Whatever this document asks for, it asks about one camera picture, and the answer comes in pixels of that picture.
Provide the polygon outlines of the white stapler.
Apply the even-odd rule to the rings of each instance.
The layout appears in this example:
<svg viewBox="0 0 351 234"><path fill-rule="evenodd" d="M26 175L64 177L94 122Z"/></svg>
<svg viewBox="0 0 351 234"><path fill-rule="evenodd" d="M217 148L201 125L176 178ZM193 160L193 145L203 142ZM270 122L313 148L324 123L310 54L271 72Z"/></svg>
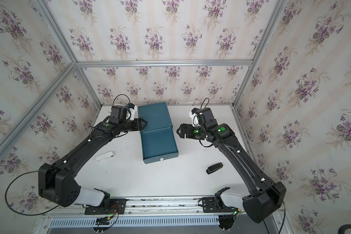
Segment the white stapler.
<svg viewBox="0 0 351 234"><path fill-rule="evenodd" d="M113 157L114 157L114 152L113 151L109 151L109 152L106 152L106 153L104 153L104 154L101 154L101 155L98 155L98 156L96 156L96 161L97 162L104 162L104 161L107 161L107 160L109 160L109 159L112 159Z"/></svg>

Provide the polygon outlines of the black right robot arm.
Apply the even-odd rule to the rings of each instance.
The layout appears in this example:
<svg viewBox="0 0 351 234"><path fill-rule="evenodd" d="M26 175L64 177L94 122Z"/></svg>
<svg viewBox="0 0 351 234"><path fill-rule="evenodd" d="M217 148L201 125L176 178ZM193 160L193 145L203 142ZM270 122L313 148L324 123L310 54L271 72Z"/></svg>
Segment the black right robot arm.
<svg viewBox="0 0 351 234"><path fill-rule="evenodd" d="M275 183L255 164L227 124L209 129L181 124L176 133L181 138L206 140L225 155L247 186L249 195L242 198L243 209L252 221L260 223L282 206L286 194L284 184Z"/></svg>

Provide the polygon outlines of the black stapler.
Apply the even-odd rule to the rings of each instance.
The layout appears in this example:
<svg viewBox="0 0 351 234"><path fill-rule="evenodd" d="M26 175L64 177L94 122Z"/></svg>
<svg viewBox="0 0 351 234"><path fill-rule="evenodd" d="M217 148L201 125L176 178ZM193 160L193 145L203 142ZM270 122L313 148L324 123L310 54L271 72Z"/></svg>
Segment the black stapler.
<svg viewBox="0 0 351 234"><path fill-rule="evenodd" d="M222 167L223 167L223 164L221 162L213 164L206 169L206 173L208 175L210 175L210 174L220 170Z"/></svg>

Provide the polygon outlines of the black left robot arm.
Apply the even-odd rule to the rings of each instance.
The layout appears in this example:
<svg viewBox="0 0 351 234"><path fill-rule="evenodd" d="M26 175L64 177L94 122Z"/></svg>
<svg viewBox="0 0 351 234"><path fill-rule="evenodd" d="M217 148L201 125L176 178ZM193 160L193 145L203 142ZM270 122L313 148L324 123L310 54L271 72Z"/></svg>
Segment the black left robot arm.
<svg viewBox="0 0 351 234"><path fill-rule="evenodd" d="M117 138L122 132L141 131L147 125L142 118L125 120L118 124L102 121L76 148L53 164L45 163L39 168L39 196L62 207L82 204L81 193L92 192L93 199L87 202L90 206L100 206L104 200L103 191L83 189L75 177L85 163L103 146Z"/></svg>

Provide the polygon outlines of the teal drawer cabinet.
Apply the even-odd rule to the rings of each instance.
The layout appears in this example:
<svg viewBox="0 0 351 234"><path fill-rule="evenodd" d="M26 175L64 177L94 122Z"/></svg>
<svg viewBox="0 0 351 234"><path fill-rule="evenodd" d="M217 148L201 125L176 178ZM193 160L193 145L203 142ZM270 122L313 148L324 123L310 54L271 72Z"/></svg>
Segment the teal drawer cabinet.
<svg viewBox="0 0 351 234"><path fill-rule="evenodd" d="M173 127L166 102L142 105L137 110L138 117L147 122L143 132Z"/></svg>

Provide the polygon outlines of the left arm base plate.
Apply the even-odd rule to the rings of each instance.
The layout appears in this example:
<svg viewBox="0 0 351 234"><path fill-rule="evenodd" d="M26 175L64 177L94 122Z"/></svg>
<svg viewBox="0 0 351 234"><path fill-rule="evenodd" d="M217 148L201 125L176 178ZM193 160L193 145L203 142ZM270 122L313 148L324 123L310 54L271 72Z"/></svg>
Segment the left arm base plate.
<svg viewBox="0 0 351 234"><path fill-rule="evenodd" d="M102 202L101 205L95 206L87 206L85 209L85 215L111 215L111 214L124 214L126 207L127 199L107 199Z"/></svg>

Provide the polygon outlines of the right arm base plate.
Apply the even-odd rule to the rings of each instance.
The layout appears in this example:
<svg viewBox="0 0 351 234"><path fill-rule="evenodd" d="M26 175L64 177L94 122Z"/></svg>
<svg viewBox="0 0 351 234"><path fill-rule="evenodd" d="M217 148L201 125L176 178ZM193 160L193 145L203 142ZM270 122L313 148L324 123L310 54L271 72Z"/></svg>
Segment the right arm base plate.
<svg viewBox="0 0 351 234"><path fill-rule="evenodd" d="M239 208L228 207L222 200L216 197L203 197L198 200L198 206L202 207L203 213L238 213Z"/></svg>

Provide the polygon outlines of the teal top drawer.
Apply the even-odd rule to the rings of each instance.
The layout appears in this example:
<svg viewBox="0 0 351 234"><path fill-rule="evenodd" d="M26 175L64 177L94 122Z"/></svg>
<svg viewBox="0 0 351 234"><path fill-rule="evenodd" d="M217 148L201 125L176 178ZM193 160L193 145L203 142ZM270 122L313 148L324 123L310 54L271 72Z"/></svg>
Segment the teal top drawer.
<svg viewBox="0 0 351 234"><path fill-rule="evenodd" d="M177 158L179 155L172 127L141 131L140 137L145 164Z"/></svg>

